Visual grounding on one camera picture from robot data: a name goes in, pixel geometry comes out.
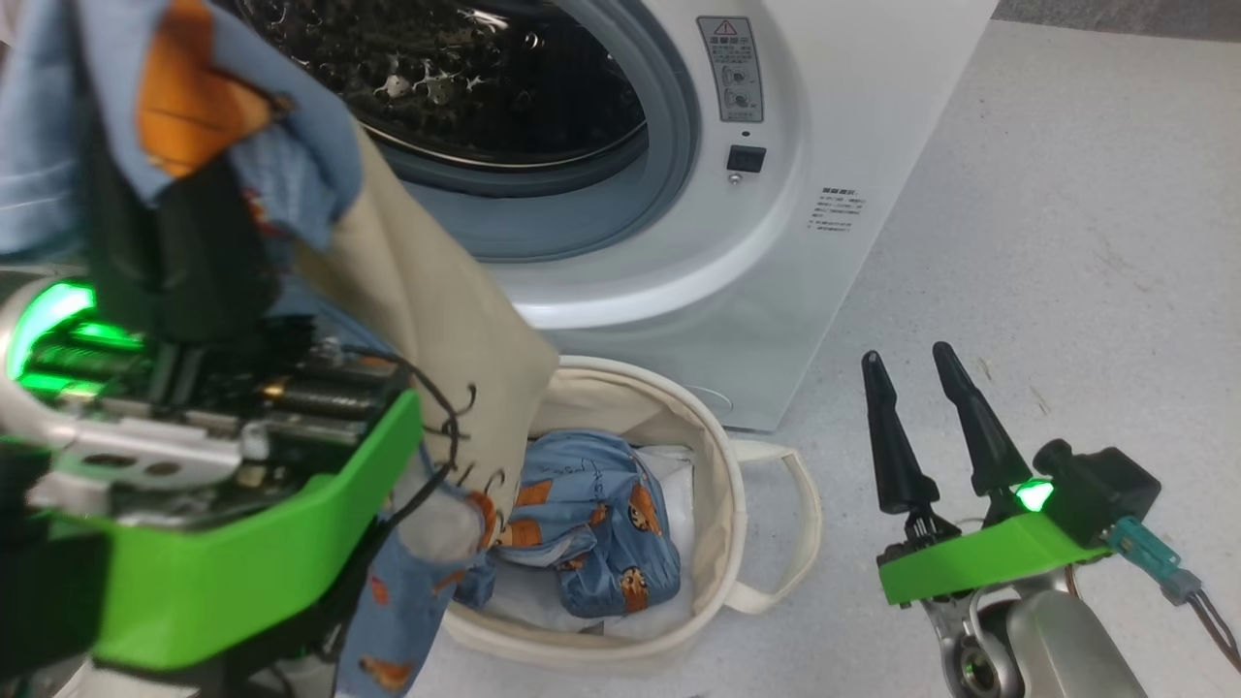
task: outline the laundry basket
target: laundry basket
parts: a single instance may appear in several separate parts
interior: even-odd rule
[[[540,630],[453,604],[443,627],[467,647],[556,669],[658,668],[683,656],[721,606],[762,614],[787,596],[814,565],[823,540],[823,509],[800,456],[782,446],[730,440],[697,397],[666,378],[619,361],[563,356],[530,435],[563,428],[609,431],[637,446],[678,443],[694,450],[694,615],[666,635],[633,641]],[[740,466],[777,461],[793,476],[800,532],[776,590],[759,591],[737,581],[746,543]]]

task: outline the warning label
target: warning label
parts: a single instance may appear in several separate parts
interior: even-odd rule
[[[763,120],[763,78],[758,72],[758,47],[746,17],[699,17],[720,98],[720,120]]]
[[[866,200],[856,189],[825,186],[805,227],[819,232],[849,232],[865,209]]]

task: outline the washing machine door opening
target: washing machine door opening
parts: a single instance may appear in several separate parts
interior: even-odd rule
[[[475,257],[572,257],[675,201],[699,109],[640,0],[237,0]]]

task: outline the white washing machine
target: white washing machine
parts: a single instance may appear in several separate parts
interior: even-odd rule
[[[995,0],[241,0],[565,353],[777,426]]]

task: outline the basket handle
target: basket handle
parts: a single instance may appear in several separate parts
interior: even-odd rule
[[[735,581],[728,595],[724,599],[725,606],[742,614],[764,614],[781,599],[788,596],[814,566],[814,560],[819,556],[819,546],[823,544],[823,505],[819,501],[819,489],[814,486],[814,479],[810,478],[810,471],[807,469],[805,461],[795,450],[740,438],[732,441],[732,450],[740,465],[774,460],[783,462],[788,473],[793,476],[793,484],[797,487],[800,501],[802,530],[797,537],[793,559],[781,576],[779,584],[776,585],[776,590],[759,591],[748,584]]]

